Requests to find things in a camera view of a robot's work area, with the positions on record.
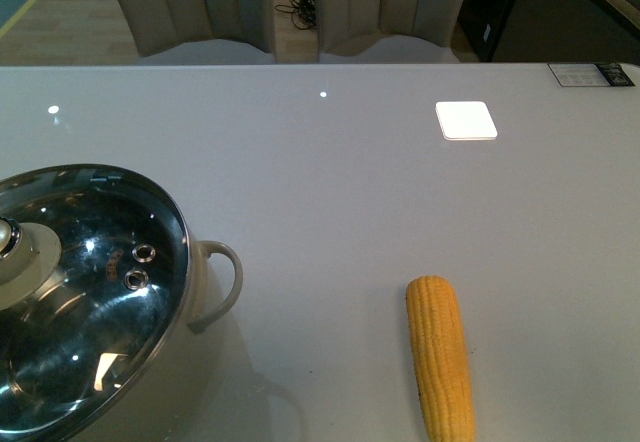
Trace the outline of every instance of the corn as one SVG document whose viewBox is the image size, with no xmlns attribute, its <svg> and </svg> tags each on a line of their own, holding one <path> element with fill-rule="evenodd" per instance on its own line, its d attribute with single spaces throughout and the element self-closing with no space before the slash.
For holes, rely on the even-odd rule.
<svg viewBox="0 0 640 442">
<path fill-rule="evenodd" d="M 438 276 L 407 287 L 411 351 L 431 442 L 473 442 L 475 418 L 462 317 L 455 290 Z"/>
</svg>

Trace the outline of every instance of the pot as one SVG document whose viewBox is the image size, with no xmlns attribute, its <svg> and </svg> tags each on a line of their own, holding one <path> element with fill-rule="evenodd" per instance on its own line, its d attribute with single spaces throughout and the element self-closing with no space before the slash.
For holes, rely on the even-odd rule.
<svg viewBox="0 0 640 442">
<path fill-rule="evenodd" d="M 205 311 L 214 253 L 235 275 Z M 234 251 L 195 241 L 142 175 L 68 165 L 0 182 L 0 441 L 165 440 L 216 370 L 241 286 Z"/>
</svg>

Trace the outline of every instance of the white pot handle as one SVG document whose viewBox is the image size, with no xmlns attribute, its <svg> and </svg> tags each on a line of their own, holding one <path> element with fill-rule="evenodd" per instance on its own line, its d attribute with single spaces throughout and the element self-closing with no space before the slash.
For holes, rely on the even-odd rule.
<svg viewBox="0 0 640 442">
<path fill-rule="evenodd" d="M 233 307 L 233 304 L 238 300 L 238 296 L 240 295 L 240 290 L 242 289 L 242 264 L 240 263 L 240 258 L 233 251 L 231 247 L 223 244 L 222 242 L 214 242 L 212 240 L 201 240 L 197 242 L 202 255 L 207 259 L 211 257 L 213 254 L 222 254 L 231 260 L 233 264 L 233 270 L 235 272 L 235 277 L 233 279 L 233 287 L 231 287 L 231 292 L 227 295 L 227 298 L 224 299 L 218 307 L 209 312 L 206 315 L 203 315 L 199 319 L 196 319 L 192 322 L 189 322 L 187 326 L 191 329 L 191 332 L 194 334 L 201 334 L 205 331 L 207 327 L 213 324 L 216 320 L 222 317 L 224 314 L 229 312 L 229 309 Z"/>
</svg>

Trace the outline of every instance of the lid knob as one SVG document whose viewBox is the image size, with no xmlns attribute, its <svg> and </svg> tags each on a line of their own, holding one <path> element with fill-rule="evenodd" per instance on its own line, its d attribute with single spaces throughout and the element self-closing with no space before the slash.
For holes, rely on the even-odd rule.
<svg viewBox="0 0 640 442">
<path fill-rule="evenodd" d="M 15 226 L 10 219 L 0 217 L 0 257 L 4 257 L 16 243 Z"/>
<path fill-rule="evenodd" d="M 51 276 L 62 246 L 50 228 L 0 217 L 0 310 L 22 301 Z"/>
</svg>

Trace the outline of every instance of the pot lid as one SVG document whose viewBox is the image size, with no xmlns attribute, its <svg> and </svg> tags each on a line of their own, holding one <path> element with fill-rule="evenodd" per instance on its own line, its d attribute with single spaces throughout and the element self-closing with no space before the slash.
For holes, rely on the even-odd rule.
<svg viewBox="0 0 640 442">
<path fill-rule="evenodd" d="M 171 198 L 128 170 L 0 182 L 0 441 L 66 440 L 135 382 L 182 308 L 188 246 Z"/>
</svg>

